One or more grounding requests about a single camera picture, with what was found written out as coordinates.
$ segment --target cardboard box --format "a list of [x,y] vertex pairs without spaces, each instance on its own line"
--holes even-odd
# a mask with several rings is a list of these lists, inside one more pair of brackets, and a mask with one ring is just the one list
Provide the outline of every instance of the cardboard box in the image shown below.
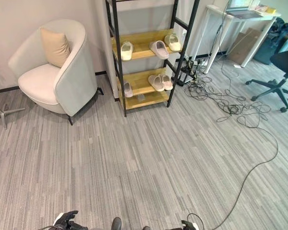
[[230,48],[231,50],[227,58],[241,65],[260,34],[261,31],[251,28],[248,29],[246,34],[239,33],[237,39]]

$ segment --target white table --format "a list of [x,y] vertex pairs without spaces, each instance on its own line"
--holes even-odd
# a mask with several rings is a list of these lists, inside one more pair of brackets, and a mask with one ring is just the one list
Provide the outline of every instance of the white table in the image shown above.
[[249,18],[249,19],[239,19],[236,18],[230,14],[227,14],[226,12],[224,13],[223,10],[221,10],[219,7],[215,6],[215,5],[207,5],[206,6],[207,11],[206,11],[206,15],[205,17],[203,17],[201,24],[202,25],[199,30],[196,33],[195,36],[195,47],[193,49],[192,52],[192,56],[193,56],[193,60],[195,60],[196,55],[198,53],[199,47],[201,45],[202,39],[204,37],[204,33],[206,31],[207,28],[207,24],[209,22],[210,19],[210,15],[211,14],[218,14],[222,17],[224,17],[224,25],[223,25],[223,33],[219,33],[218,37],[217,37],[217,42],[216,45],[214,45],[213,49],[212,49],[212,54],[210,56],[210,59],[207,63],[207,67],[204,70],[204,73],[208,73],[208,71],[210,70],[210,67],[216,57],[217,52],[219,51],[219,44],[218,41],[220,41],[220,46],[230,28],[230,26],[232,25],[232,23],[234,22],[238,22],[238,26],[236,27],[235,33],[232,36],[231,40],[230,40],[230,45],[228,48],[228,51],[231,49],[232,44],[235,42],[238,34],[243,30],[246,22],[250,22],[250,21],[268,21],[267,24],[264,27],[264,30],[262,31],[262,33],[260,34],[260,36],[258,37],[257,41],[255,42],[254,46],[252,47],[252,49],[249,51],[248,55],[246,56],[245,60],[243,61],[243,63],[241,64],[241,67],[245,67],[247,65],[247,63],[251,60],[251,58],[254,56],[255,52],[257,51],[257,49],[259,48],[259,45],[261,44],[262,40],[264,39],[265,35],[267,34],[267,32],[269,31],[270,27],[272,26],[273,22],[275,21],[275,19],[279,16],[281,16],[280,13],[274,13],[274,14],[270,14],[270,13],[265,13],[265,12],[259,12],[261,14],[262,17],[260,18]]

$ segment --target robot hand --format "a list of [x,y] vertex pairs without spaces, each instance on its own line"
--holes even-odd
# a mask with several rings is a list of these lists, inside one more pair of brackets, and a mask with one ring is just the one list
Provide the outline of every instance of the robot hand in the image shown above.
[[83,227],[79,224],[76,224],[73,221],[70,221],[70,219],[75,218],[75,214],[77,214],[78,211],[70,211],[61,213],[55,220],[54,226],[56,226],[56,230],[59,228],[60,230],[88,230],[87,227]]

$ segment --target white slipper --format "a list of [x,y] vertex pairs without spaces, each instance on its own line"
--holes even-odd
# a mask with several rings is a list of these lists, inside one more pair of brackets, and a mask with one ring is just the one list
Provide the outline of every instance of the white slipper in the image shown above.
[[131,85],[127,81],[124,81],[124,91],[125,91],[125,97],[132,97],[133,96]]
[[172,51],[180,51],[181,44],[176,34],[166,35],[164,38],[165,44],[169,46]]
[[160,59],[168,59],[168,51],[163,41],[151,42],[149,48],[157,55]]
[[173,89],[173,84],[171,82],[171,78],[168,75],[161,74],[161,82],[165,88],[165,90]]
[[120,56],[123,61],[129,61],[132,58],[133,45],[131,42],[124,42],[120,48]]
[[148,82],[154,87],[155,90],[161,92],[164,90],[164,86],[161,82],[160,75],[150,75],[148,77]]

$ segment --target black bag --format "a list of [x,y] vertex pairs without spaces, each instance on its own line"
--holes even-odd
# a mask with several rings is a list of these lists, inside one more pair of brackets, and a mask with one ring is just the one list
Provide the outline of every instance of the black bag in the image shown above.
[[276,18],[267,33],[267,37],[259,47],[254,59],[264,64],[271,64],[270,57],[278,53],[283,47],[284,37],[288,34],[288,23],[285,23],[282,18]]

